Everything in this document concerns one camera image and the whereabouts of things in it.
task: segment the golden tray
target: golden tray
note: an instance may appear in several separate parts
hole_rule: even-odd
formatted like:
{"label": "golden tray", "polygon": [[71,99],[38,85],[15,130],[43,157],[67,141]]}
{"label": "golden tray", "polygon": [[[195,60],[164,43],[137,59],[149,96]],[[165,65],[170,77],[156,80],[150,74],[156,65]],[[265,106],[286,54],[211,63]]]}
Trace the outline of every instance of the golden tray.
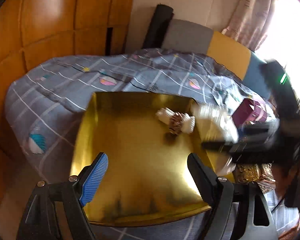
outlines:
{"label": "golden tray", "polygon": [[99,152],[108,170],[84,210],[93,224],[131,227],[180,220],[210,208],[187,168],[190,153],[213,167],[197,127],[174,136],[156,112],[190,113],[194,99],[155,93],[94,93],[77,135],[70,175],[78,175]]}

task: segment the blue ribbed pad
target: blue ribbed pad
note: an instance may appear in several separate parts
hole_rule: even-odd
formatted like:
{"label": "blue ribbed pad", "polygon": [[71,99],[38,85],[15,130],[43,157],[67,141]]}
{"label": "blue ribbed pad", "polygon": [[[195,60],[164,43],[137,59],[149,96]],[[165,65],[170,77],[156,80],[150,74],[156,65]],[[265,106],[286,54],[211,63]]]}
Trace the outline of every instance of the blue ribbed pad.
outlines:
{"label": "blue ribbed pad", "polygon": [[108,156],[104,153],[82,186],[82,195],[80,197],[80,202],[83,206],[85,206],[93,199],[107,169]]}

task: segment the curtain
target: curtain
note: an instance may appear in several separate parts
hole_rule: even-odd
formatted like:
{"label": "curtain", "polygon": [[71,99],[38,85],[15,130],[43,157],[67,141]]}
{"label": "curtain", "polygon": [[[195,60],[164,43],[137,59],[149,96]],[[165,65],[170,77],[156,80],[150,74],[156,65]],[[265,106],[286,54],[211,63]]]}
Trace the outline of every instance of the curtain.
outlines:
{"label": "curtain", "polygon": [[276,1],[240,0],[222,34],[255,51],[266,39]]}

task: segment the metal bolt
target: metal bolt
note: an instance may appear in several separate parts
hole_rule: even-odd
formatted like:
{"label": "metal bolt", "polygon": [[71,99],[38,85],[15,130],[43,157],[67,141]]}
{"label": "metal bolt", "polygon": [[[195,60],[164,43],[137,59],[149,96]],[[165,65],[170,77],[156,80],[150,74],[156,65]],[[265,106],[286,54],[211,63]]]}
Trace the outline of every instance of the metal bolt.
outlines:
{"label": "metal bolt", "polygon": [[40,180],[38,183],[37,183],[37,186],[38,187],[43,187],[45,184],[45,181],[44,180]]}
{"label": "metal bolt", "polygon": [[77,180],[78,180],[78,176],[76,176],[76,175],[72,175],[72,176],[69,177],[70,182],[75,182]]}
{"label": "metal bolt", "polygon": [[218,177],[218,180],[219,180],[220,182],[226,182],[226,181],[227,181],[227,179],[226,179],[225,177],[223,177],[223,176]]}

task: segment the gray plaid bedsheet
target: gray plaid bedsheet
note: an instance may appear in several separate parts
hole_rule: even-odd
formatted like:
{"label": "gray plaid bedsheet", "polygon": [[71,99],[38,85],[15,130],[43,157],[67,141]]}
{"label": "gray plaid bedsheet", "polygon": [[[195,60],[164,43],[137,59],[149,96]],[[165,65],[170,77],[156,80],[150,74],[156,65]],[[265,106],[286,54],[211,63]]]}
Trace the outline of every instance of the gray plaid bedsheet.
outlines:
{"label": "gray plaid bedsheet", "polygon": [[131,55],[52,58],[13,82],[5,100],[6,118],[27,160],[47,182],[67,179],[82,115],[91,94],[100,91],[182,95],[219,105],[230,114],[254,94],[203,54],[143,49]]}

